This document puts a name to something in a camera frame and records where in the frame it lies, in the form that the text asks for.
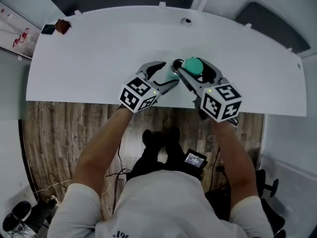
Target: white cube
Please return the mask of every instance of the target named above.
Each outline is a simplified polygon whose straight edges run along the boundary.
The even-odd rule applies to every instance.
[[[158,97],[158,90],[134,74],[121,87],[118,99],[133,113],[137,113],[153,105]]]
[[[201,109],[217,122],[238,116],[242,96],[232,84],[204,89]]]

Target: white clip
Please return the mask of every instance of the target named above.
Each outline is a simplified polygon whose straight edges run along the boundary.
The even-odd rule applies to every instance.
[[[161,9],[166,9],[166,3],[165,2],[159,2],[158,5]]]
[[[251,28],[252,24],[248,23],[243,27],[243,30],[248,31]]]
[[[81,11],[79,11],[79,10],[76,10],[76,11],[75,11],[75,15],[77,15],[77,16],[79,16],[79,17],[80,17],[80,16],[82,16],[82,15],[83,15],[83,13],[82,13]]]

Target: teal lid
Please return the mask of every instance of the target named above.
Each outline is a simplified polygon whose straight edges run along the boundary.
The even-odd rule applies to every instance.
[[[203,72],[204,66],[198,58],[191,57],[184,61],[183,68],[193,75],[200,75]]]

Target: person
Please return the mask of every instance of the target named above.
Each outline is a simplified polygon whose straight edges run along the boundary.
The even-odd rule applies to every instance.
[[[217,218],[199,179],[176,168],[183,159],[179,135],[172,133],[166,144],[165,165],[157,162],[161,146],[149,132],[143,135],[146,148],[127,176],[114,214],[101,221],[104,176],[132,116],[127,108],[118,109],[84,148],[49,238],[273,237],[257,194],[253,163],[228,122],[211,121],[211,126],[231,186],[229,222]]]
[[[51,220],[51,210],[59,204],[55,195],[52,195],[47,202],[39,201],[31,207],[28,201],[19,202],[9,213],[3,223],[2,229],[10,237],[33,237],[44,225],[45,220]]]

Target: white table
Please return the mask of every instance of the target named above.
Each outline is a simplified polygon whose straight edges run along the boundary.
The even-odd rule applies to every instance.
[[[180,23],[192,21],[191,27]],[[158,6],[107,8],[66,18],[65,35],[41,35],[33,56],[27,100],[118,104],[122,82],[150,61],[167,62],[151,80],[163,83],[177,58],[206,59],[233,82],[242,112],[306,115],[301,59],[271,38],[209,13]],[[194,108],[183,83],[157,106]]]

